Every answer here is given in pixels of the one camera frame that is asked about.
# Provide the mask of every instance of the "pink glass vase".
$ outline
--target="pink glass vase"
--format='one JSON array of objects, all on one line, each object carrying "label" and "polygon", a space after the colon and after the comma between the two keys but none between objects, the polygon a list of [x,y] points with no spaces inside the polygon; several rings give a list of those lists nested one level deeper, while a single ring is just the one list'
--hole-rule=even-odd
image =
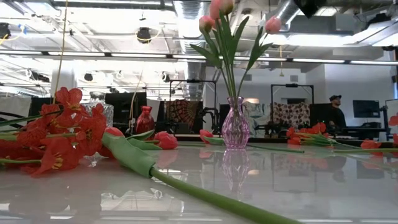
[{"label": "pink glass vase", "polygon": [[238,97],[237,100],[233,97],[228,98],[231,109],[221,130],[227,150],[244,149],[249,140],[249,124],[242,112],[242,102],[243,97]]},{"label": "pink glass vase", "polygon": [[[142,112],[137,119],[136,134],[145,133],[147,131],[155,129],[155,121],[150,115],[151,110],[151,106],[141,106]],[[153,138],[154,136],[152,135],[147,140],[153,140]]]}]

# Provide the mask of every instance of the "cap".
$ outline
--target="cap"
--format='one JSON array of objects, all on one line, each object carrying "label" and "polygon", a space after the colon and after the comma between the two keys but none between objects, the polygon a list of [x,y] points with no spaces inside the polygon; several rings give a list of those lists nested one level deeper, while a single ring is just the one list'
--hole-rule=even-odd
[{"label": "cap", "polygon": [[335,99],[337,99],[337,98],[340,98],[340,99],[341,99],[341,95],[338,95],[338,96],[333,95],[333,96],[331,96],[331,97],[329,98],[329,100],[330,100],[330,101],[333,101],[333,100],[335,100]]}]

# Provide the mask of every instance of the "patterned fabric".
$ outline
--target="patterned fabric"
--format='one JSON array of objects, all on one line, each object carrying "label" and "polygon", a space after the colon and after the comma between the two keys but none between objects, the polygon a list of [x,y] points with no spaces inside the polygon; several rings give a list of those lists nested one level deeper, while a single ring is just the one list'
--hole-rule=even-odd
[{"label": "patterned fabric", "polygon": [[297,127],[299,124],[310,122],[309,104],[299,103],[286,105],[282,103],[274,103],[273,106],[275,123],[279,123],[280,120],[282,120],[293,127]]},{"label": "patterned fabric", "polygon": [[250,128],[250,138],[263,138],[265,130],[255,130],[257,125],[265,125],[270,120],[271,108],[265,104],[243,103],[243,115],[247,119]]},{"label": "patterned fabric", "polygon": [[195,118],[197,115],[197,111],[200,110],[198,108],[198,101],[187,101],[187,100],[175,100],[168,101],[166,106],[170,107],[166,110],[167,119],[173,119],[176,123],[187,123],[190,128],[192,128]]}]

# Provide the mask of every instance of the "glass vase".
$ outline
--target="glass vase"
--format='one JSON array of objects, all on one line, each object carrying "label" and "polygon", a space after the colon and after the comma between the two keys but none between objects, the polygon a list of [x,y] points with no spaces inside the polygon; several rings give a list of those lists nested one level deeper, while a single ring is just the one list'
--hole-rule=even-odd
[{"label": "glass vase", "polygon": [[106,118],[106,126],[113,126],[113,105],[105,103],[105,93],[99,91],[90,92],[90,102],[82,103],[86,108],[87,112],[92,115],[91,110],[98,104],[101,103],[104,107],[104,115]]},{"label": "glass vase", "polygon": [[[151,106],[141,106],[141,114],[137,119],[137,127],[136,134],[145,133],[150,130],[155,129],[155,121],[153,117],[150,115],[150,111],[152,110]],[[153,140],[154,135],[149,137],[147,140]]]},{"label": "glass vase", "polygon": [[230,109],[221,131],[227,150],[244,150],[249,140],[249,124],[242,112],[242,102],[243,97],[228,98]]}]

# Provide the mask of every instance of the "clear glass vase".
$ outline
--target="clear glass vase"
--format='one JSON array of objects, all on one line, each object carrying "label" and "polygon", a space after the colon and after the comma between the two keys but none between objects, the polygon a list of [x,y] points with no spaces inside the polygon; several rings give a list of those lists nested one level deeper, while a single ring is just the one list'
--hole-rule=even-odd
[{"label": "clear glass vase", "polygon": [[227,150],[245,149],[249,140],[249,124],[242,112],[242,102],[243,97],[228,98],[230,109],[221,131]]},{"label": "clear glass vase", "polygon": [[91,110],[98,104],[101,103],[104,106],[104,115],[106,118],[106,126],[113,126],[113,105],[109,105],[105,103],[105,93],[99,91],[90,92],[90,102],[82,103],[82,105],[86,108],[87,112],[91,114]]}]

